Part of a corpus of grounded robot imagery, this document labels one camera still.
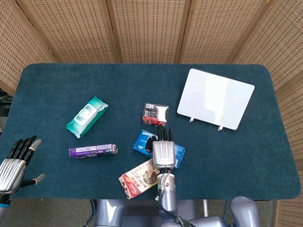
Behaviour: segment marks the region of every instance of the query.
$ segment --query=red and white package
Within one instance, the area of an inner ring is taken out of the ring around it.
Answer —
[[[142,120],[144,124],[165,126],[169,116],[169,106],[145,103]]]
[[[131,199],[157,184],[159,170],[153,165],[152,159],[119,177],[126,197]]]

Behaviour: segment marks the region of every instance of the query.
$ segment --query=table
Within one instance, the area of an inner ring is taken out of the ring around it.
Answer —
[[[177,114],[190,68],[255,85],[236,131],[193,121]],[[108,110],[80,139],[66,124],[93,97]],[[145,102],[169,105],[167,127],[186,148],[174,170],[178,199],[289,199],[300,182],[283,127],[268,70],[262,65],[203,64],[33,64],[22,72],[0,140],[0,158],[20,138],[37,135],[25,178],[41,173],[38,185],[21,188],[15,197],[126,199],[118,177],[148,160],[133,145],[141,131]],[[72,159],[69,148],[114,143],[119,153]],[[156,187],[135,199],[153,199]]]

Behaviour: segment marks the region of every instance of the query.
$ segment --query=oreo package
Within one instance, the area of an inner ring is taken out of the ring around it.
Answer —
[[[148,131],[141,130],[141,132],[137,138],[137,141],[134,144],[133,149],[152,158],[152,153],[145,149],[145,145],[147,143],[148,138],[150,138],[152,136],[156,136],[156,135],[154,135]],[[175,168],[178,169],[180,167],[184,153],[185,153],[185,148],[183,146],[175,144],[175,154],[176,154]]]

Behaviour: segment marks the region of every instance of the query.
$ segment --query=floor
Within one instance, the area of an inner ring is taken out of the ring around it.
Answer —
[[[4,129],[5,117],[0,117]],[[209,200],[210,216],[223,216],[225,201]],[[261,226],[273,227],[275,201],[257,201]],[[202,201],[196,201],[197,216],[203,216]],[[12,199],[10,209],[1,227],[82,227],[91,215],[89,200]],[[232,223],[230,210],[227,223]],[[94,226],[94,219],[88,225]]]

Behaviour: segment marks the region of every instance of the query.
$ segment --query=silver robot hand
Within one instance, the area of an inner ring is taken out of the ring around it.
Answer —
[[[169,129],[167,135],[166,129],[158,126],[158,138],[152,136],[146,143],[146,150],[153,152],[153,162],[157,169],[172,170],[176,164],[175,144],[173,142],[172,130]]]
[[[10,206],[9,196],[16,193],[20,187],[37,184],[45,177],[45,174],[41,174],[37,178],[23,180],[25,169],[42,142],[41,140],[34,142],[35,139],[36,136],[33,136],[17,141],[0,165],[0,225]]]

